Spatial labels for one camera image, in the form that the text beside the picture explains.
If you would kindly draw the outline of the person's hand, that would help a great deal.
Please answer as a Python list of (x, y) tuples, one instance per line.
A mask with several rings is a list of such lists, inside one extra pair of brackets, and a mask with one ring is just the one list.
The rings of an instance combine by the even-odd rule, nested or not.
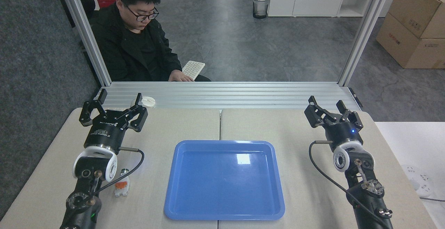
[(194, 79), (190, 76), (187, 76), (180, 70), (173, 70), (168, 78), (169, 82), (177, 81), (177, 82), (194, 82)]

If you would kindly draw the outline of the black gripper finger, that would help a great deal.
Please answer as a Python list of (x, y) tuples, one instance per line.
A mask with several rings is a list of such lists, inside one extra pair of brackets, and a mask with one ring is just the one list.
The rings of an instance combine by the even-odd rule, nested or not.
[(143, 95), (138, 93), (135, 104), (120, 114), (120, 130), (133, 129), (136, 132), (140, 132), (148, 117), (148, 111), (146, 107), (142, 105)]
[(347, 109), (342, 100), (339, 100), (336, 106), (341, 114), (339, 122), (351, 123), (355, 127), (355, 131), (360, 131), (363, 128), (363, 124), (357, 112)]
[(312, 128), (318, 126), (327, 127), (335, 124), (335, 115), (321, 108), (315, 99), (315, 96), (310, 96), (308, 99), (309, 105), (305, 109), (305, 116)]
[(102, 104), (105, 102), (105, 99), (107, 97), (107, 91), (106, 89), (102, 89), (100, 91), (99, 97), (96, 100), (86, 101), (83, 104), (82, 111), (79, 117), (79, 122), (84, 126), (90, 126), (93, 124), (93, 121), (90, 117), (91, 112), (94, 109), (97, 109), (99, 111), (99, 116), (102, 118), (107, 118), (107, 114), (105, 110), (102, 108)]

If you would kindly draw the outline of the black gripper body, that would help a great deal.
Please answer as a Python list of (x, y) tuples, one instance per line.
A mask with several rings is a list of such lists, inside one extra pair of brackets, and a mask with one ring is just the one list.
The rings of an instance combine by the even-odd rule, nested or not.
[(359, 131), (363, 128), (360, 121), (355, 123), (340, 122), (332, 125), (325, 124), (325, 135), (328, 141), (332, 141), (330, 148), (335, 150), (339, 145), (348, 141), (359, 141), (363, 143), (363, 139), (359, 135)]
[(107, 110), (107, 117), (96, 116), (92, 121), (92, 127), (88, 132), (84, 147), (99, 146), (109, 147), (113, 151), (119, 151), (124, 134), (128, 128), (128, 120), (123, 111)]

